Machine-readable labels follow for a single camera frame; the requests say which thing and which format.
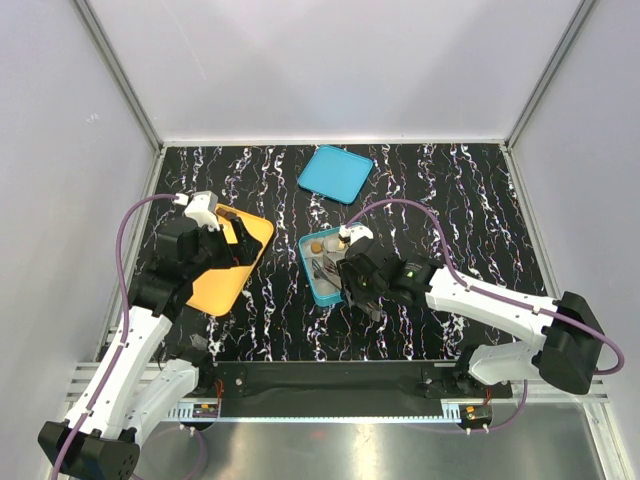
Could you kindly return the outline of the teal tin lid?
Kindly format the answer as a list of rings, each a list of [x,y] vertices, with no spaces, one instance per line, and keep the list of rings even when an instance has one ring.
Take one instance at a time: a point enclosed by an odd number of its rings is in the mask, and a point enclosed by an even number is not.
[[[364,186],[373,161],[334,146],[317,148],[298,178],[298,186],[344,205],[352,204]]]

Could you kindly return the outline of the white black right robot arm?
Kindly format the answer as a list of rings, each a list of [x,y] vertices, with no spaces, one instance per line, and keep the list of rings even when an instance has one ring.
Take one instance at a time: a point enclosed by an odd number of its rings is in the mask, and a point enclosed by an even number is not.
[[[589,392],[603,334],[583,297],[529,296],[415,254],[403,259],[366,237],[349,243],[338,261],[345,301],[380,316],[379,301],[418,305],[483,323],[513,336],[501,345],[470,345],[444,374],[446,392],[476,396],[501,382],[541,379],[574,395]]]

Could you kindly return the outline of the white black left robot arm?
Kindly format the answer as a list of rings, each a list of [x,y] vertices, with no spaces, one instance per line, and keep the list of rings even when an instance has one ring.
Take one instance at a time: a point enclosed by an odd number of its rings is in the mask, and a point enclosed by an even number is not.
[[[189,393],[208,394],[216,372],[189,352],[168,361],[144,389],[138,387],[148,362],[193,295],[193,284],[210,270],[252,265],[262,243],[243,220],[227,213],[223,229],[200,226],[186,216],[160,230],[153,255],[130,287],[119,338],[112,341],[81,398],[64,420],[48,421],[38,443],[52,474],[76,479],[128,479],[142,447],[169,410]]]

